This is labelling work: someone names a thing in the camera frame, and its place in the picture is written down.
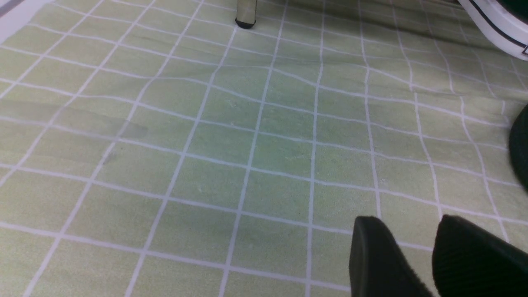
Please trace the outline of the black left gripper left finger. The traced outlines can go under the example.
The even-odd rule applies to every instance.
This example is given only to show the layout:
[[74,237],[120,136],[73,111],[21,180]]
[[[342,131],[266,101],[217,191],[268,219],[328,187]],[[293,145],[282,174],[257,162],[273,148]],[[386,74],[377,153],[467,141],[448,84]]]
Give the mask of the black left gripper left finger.
[[379,218],[354,221],[349,279],[353,297],[432,297],[400,250],[390,229]]

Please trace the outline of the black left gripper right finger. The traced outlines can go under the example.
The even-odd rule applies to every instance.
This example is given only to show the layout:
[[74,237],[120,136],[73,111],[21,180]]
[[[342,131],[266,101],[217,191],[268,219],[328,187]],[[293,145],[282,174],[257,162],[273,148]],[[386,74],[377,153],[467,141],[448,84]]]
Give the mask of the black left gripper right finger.
[[473,222],[443,215],[432,254],[442,297],[526,297],[528,255]]

